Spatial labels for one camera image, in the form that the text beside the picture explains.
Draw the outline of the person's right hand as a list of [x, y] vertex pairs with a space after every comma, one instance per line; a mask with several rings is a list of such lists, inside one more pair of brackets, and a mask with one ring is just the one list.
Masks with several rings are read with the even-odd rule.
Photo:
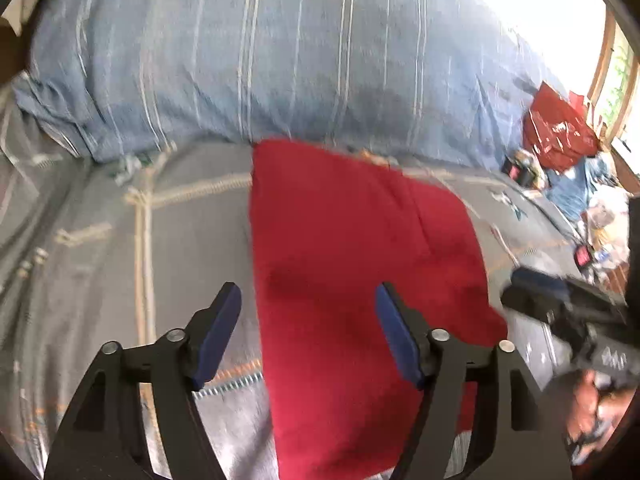
[[605, 448], [636, 394], [636, 388], [602, 392], [597, 378], [597, 372], [585, 370], [573, 390], [566, 434], [574, 448], [570, 456], [576, 466]]

